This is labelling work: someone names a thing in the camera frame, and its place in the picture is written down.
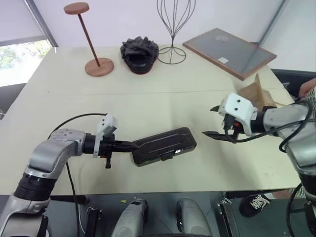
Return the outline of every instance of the person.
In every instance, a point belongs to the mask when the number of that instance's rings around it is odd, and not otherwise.
[[[301,100],[308,100],[313,105],[313,117],[316,118],[316,78],[302,84],[299,91]],[[294,189],[252,195],[242,199],[239,211],[244,217],[253,217],[259,214],[267,207],[274,199],[289,199]],[[306,198],[303,189],[301,188],[294,198]]]

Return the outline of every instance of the sneaker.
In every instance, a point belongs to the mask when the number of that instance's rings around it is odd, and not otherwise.
[[[263,194],[245,197],[240,203],[239,211],[244,217],[253,217],[270,204],[270,201]]]

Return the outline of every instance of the wooden base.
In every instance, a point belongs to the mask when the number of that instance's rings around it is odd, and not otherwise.
[[[85,72],[92,77],[102,77],[109,74],[113,68],[113,62],[108,58],[98,58],[100,67],[98,67],[95,59],[90,60],[84,67]]]
[[[64,11],[69,15],[78,15],[89,10],[86,2],[75,2],[64,7]]]

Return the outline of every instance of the window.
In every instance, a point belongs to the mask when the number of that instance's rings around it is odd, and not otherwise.
[[[28,82],[51,48],[48,40],[0,47],[0,86]]]

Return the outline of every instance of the sticker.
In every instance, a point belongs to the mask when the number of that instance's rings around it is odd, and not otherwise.
[[[254,113],[252,114],[250,120],[256,120],[256,119],[257,119],[257,115],[258,115],[258,112],[254,112]]]
[[[227,63],[229,62],[229,60],[227,58],[221,57],[220,59],[218,59],[218,61],[220,61],[221,63]]]

